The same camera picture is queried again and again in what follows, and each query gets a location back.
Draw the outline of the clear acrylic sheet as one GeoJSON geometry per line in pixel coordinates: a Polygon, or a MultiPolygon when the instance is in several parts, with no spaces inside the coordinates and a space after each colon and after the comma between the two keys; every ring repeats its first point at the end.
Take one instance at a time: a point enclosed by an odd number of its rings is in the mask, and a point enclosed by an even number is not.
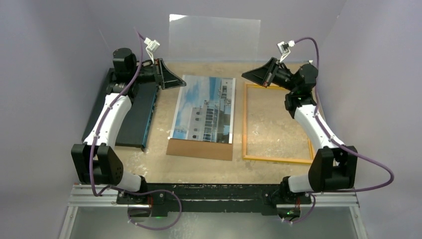
{"type": "Polygon", "coordinates": [[[260,26],[257,19],[170,14],[168,58],[188,62],[255,61],[260,26]]]}

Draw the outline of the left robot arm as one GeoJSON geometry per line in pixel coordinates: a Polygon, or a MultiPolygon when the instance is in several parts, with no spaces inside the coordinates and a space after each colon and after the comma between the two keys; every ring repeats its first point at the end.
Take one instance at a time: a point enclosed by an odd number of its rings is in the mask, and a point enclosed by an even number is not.
{"type": "Polygon", "coordinates": [[[145,61],[137,60],[129,48],[113,52],[113,66],[105,75],[83,138],[71,149],[81,183],[127,191],[137,204],[148,199],[146,180],[124,169],[114,148],[145,148],[158,90],[186,85],[154,52],[147,47],[145,61]]]}

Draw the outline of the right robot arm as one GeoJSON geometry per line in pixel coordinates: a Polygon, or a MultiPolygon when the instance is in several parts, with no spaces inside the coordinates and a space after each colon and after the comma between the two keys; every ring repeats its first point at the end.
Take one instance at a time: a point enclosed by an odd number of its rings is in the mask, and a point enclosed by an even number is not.
{"type": "Polygon", "coordinates": [[[296,72],[276,58],[266,64],[242,73],[242,77],[259,86],[275,84],[288,90],[285,109],[302,127],[316,150],[309,171],[304,175],[284,177],[280,185],[280,198],[287,203],[307,192],[334,192],[354,187],[357,150],[345,146],[320,117],[313,96],[318,69],[307,63],[296,72]]]}

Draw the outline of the building and sky photo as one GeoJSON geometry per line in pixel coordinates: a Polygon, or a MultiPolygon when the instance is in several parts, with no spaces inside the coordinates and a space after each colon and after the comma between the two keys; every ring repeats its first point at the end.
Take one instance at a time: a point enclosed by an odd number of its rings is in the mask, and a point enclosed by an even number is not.
{"type": "Polygon", "coordinates": [[[233,142],[235,78],[184,75],[170,138],[233,142]]]}

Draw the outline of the yellow picture frame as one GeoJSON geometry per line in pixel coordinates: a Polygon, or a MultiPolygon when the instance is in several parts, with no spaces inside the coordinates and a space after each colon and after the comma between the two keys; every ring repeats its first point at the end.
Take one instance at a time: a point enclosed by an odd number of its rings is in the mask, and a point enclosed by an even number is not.
{"type": "Polygon", "coordinates": [[[244,83],[243,85],[243,115],[242,115],[242,144],[241,144],[241,156],[243,160],[251,161],[265,161],[265,162],[276,162],[276,163],[293,163],[293,164],[305,164],[311,165],[314,158],[314,148],[311,141],[308,139],[308,150],[309,159],[302,158],[280,158],[280,157],[269,157],[269,156],[255,156],[247,154],[247,93],[249,88],[264,89],[264,87],[253,83],[244,83]]]}

